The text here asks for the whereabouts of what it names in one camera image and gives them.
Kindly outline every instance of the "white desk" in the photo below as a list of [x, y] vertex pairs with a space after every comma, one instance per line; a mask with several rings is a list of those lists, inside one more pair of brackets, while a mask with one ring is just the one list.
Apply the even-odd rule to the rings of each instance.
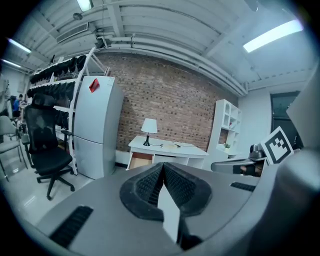
[[127, 170], [159, 162], [174, 162], [201, 169], [208, 156], [208, 153], [189, 143], [150, 137], [150, 146], [145, 146], [145, 141], [145, 136], [136, 136], [129, 143], [131, 149]]

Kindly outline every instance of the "vent grille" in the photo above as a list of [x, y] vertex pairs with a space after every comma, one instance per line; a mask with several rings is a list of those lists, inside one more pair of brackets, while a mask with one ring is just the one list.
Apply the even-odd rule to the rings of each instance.
[[244, 183], [240, 183], [240, 182], [233, 182], [230, 186], [237, 188], [237, 189], [240, 189], [240, 190], [246, 190], [246, 191], [250, 191], [250, 192], [253, 192], [256, 188], [256, 186], [248, 185], [248, 184], [244, 184]]
[[89, 23], [85, 23], [85, 24], [82, 24], [80, 26], [77, 26], [75, 28], [72, 28], [70, 29], [69, 31], [63, 33], [62, 35], [59, 35], [57, 38], [56, 38], [56, 42], [57, 43], [61, 43], [62, 41], [70, 38], [70, 37], [73, 37], [81, 32], [84, 32], [84, 31], [87, 31], [88, 30], [88, 27], [89, 27]]
[[53, 232], [50, 239], [67, 248], [83, 227], [93, 209], [88, 206], [78, 206], [71, 215]]

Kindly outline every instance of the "white refrigerator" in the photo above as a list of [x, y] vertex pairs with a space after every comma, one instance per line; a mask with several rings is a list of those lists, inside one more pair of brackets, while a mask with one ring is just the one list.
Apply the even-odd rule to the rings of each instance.
[[[89, 86], [97, 79], [99, 87]], [[115, 168], [118, 125], [124, 93], [114, 77], [85, 76], [74, 116], [74, 153], [79, 173], [92, 179], [111, 174]]]

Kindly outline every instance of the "office chair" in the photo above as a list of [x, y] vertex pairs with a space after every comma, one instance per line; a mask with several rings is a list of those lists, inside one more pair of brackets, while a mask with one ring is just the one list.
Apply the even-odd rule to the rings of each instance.
[[[3, 143], [0, 143], [0, 154], [17, 148], [20, 162], [21, 162], [21, 157], [20, 157], [20, 151], [21, 151], [24, 165], [28, 169], [28, 166], [25, 161], [24, 154], [22, 152], [22, 148], [20, 145], [20, 139], [18, 136], [18, 129], [11, 123], [9, 117], [7, 117], [6, 115], [0, 116], [0, 136], [3, 136], [3, 135], [8, 135], [10, 137], [10, 141], [5, 141]], [[12, 140], [12, 137], [11, 137], [12, 135], [16, 136], [16, 141]], [[1, 165], [1, 168], [3, 170], [3, 173], [4, 173], [6, 180], [9, 181], [8, 175], [6, 174], [5, 168], [4, 168], [1, 160], [0, 160], [0, 165]]]
[[35, 173], [40, 175], [36, 178], [37, 182], [50, 179], [46, 194], [48, 200], [52, 199], [50, 192], [56, 180], [70, 186], [72, 192], [75, 191], [71, 183], [61, 178], [61, 175], [68, 172], [73, 174], [71, 167], [64, 169], [72, 161], [72, 157], [66, 152], [67, 136], [71, 136], [72, 133], [67, 130], [61, 131], [64, 134], [64, 150], [59, 148], [54, 104], [55, 100], [52, 96], [38, 93], [33, 96], [31, 105], [24, 110], [28, 135], [24, 135], [21, 139], [31, 167], [35, 168]]

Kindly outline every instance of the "ceiling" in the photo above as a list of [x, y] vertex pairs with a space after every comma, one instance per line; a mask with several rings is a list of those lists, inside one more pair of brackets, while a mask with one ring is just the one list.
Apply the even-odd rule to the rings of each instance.
[[[259, 5], [253, 12], [244, 0], [92, 2], [93, 8], [82, 12], [77, 0], [43, 0], [13, 37], [31, 54], [9, 45], [3, 58], [31, 72], [47, 66], [53, 55], [58, 60], [88, 51], [103, 37], [107, 44], [103, 51], [167, 59], [208, 76], [238, 96], [304, 81], [318, 61], [304, 31], [250, 53], [244, 50], [245, 43], [295, 18], [281, 8], [274, 11]], [[82, 20], [75, 20], [74, 13], [81, 13]], [[57, 43], [63, 33], [87, 22], [90, 30]]]

